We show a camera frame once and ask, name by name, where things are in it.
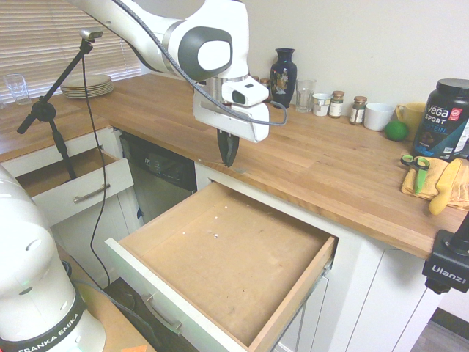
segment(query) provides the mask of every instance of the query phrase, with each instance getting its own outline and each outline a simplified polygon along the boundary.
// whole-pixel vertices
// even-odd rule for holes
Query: protein powder container
[[[469,137],[469,80],[446,78],[430,93],[413,141],[415,155],[451,160]]]

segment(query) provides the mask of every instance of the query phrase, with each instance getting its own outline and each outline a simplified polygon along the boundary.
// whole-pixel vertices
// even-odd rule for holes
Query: black cable
[[[225,111],[227,114],[232,115],[233,117],[236,117],[239,120],[250,122],[250,123],[257,123],[259,125],[272,125],[272,126],[284,126],[287,123],[288,120],[288,112],[287,108],[283,106],[280,103],[277,103],[275,101],[271,101],[272,105],[277,106],[279,108],[282,108],[284,110],[284,120],[282,122],[270,122],[270,121],[261,121],[261,120],[255,120],[251,119],[247,114],[240,113],[238,111],[232,110],[231,108],[225,106],[224,104],[220,103],[217,101],[212,95],[208,94],[203,88],[201,88],[191,77],[188,76],[186,72],[177,64],[177,62],[174,60],[174,58],[171,56],[171,54],[166,50],[166,48],[163,46],[161,41],[156,37],[156,35],[152,32],[152,30],[143,22],[143,20],[136,14],[134,11],[132,11],[129,6],[124,4],[121,0],[112,0],[113,3],[115,3],[117,6],[119,6],[121,9],[123,9],[140,27],[149,35],[150,38],[152,38],[153,42],[156,44],[156,46],[161,50],[161,52],[166,56],[166,58],[169,60],[171,65],[176,69],[176,71],[187,81],[191,84],[191,86],[200,94],[202,94],[206,99],[208,99],[210,102],[214,103],[218,108],[222,109]]]
[[[103,151],[101,150],[100,143],[99,143],[99,141],[97,140],[97,133],[96,133],[96,127],[95,127],[95,120],[93,119],[93,113],[91,112],[91,106],[89,105],[88,87],[86,86],[85,57],[84,57],[84,56],[83,56],[83,58],[81,59],[81,64],[82,64],[82,66],[83,66],[83,84],[84,84],[84,88],[85,88],[86,104],[87,104],[87,106],[88,106],[89,118],[91,119],[91,124],[92,124],[92,126],[93,126],[93,134],[95,135],[95,141],[96,141],[97,149],[98,149],[99,152],[100,152],[101,162],[102,162],[102,164],[103,164],[103,179],[104,179],[104,186],[103,186],[103,187],[104,187],[103,203],[102,203],[102,205],[101,205],[100,215],[97,216],[95,229],[93,230],[93,235],[91,236],[91,241],[89,242],[89,248],[91,249],[91,252],[93,252],[93,254],[95,255],[96,259],[100,262],[101,266],[103,267],[104,272],[106,273],[106,277],[108,278],[108,286],[109,286],[109,285],[111,284],[111,279],[110,279],[110,277],[109,277],[109,273],[108,273],[106,267],[104,266],[104,263],[101,261],[101,259],[99,258],[99,256],[96,254],[95,249],[93,248],[93,242],[94,242],[94,240],[95,240],[97,226],[98,226],[98,224],[100,223],[101,216],[103,215],[103,211],[104,211],[104,204],[106,203],[106,189],[107,189],[107,187],[106,187],[106,186],[107,186],[107,181],[106,181],[106,164],[105,164],[105,162],[104,162]]]
[[[133,310],[128,309],[128,308],[127,308],[125,305],[123,305],[123,304],[120,304],[118,301],[116,301],[115,299],[113,299],[112,297],[110,297],[110,295],[108,295],[106,292],[104,292],[103,290],[101,290],[100,287],[94,286],[94,285],[93,285],[92,283],[90,283],[90,282],[86,282],[86,281],[83,281],[83,280],[72,280],[72,282],[77,283],[77,284],[83,284],[83,285],[86,285],[86,286],[90,286],[93,290],[96,290],[97,292],[99,292],[99,293],[101,293],[102,295],[104,295],[109,301],[111,301],[112,303],[114,303],[114,305],[118,306],[120,309],[126,311],[127,313],[129,313],[130,315],[132,315],[135,319],[137,319],[138,321],[140,321],[141,323],[143,323],[143,324],[148,328],[148,331],[149,331],[150,334],[152,335],[153,343],[156,345],[156,347],[161,347],[161,346],[162,346],[160,340],[157,339],[157,337],[155,336],[155,332],[153,331],[153,328],[151,327],[151,325],[149,325],[148,322],[146,322],[140,315],[138,315],[137,313],[135,313]]]

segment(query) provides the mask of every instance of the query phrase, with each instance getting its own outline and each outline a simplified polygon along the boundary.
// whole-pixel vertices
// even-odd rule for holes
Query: yellow mug
[[[413,141],[416,137],[418,126],[424,115],[425,105],[425,103],[407,103],[405,105],[399,104],[396,106],[397,118],[409,128],[409,134],[406,140]]]

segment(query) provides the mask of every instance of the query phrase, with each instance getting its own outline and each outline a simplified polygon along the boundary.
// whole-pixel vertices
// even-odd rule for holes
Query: scissors
[[[419,194],[424,187],[426,174],[430,168],[430,162],[421,156],[413,157],[411,155],[403,155],[401,157],[401,163],[417,170],[416,184],[414,185],[413,191],[415,194]]]

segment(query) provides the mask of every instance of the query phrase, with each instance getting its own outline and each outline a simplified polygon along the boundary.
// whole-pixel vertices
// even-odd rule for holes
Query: green lime
[[[391,141],[402,141],[409,134],[409,129],[405,123],[394,120],[388,123],[384,129],[386,137]]]

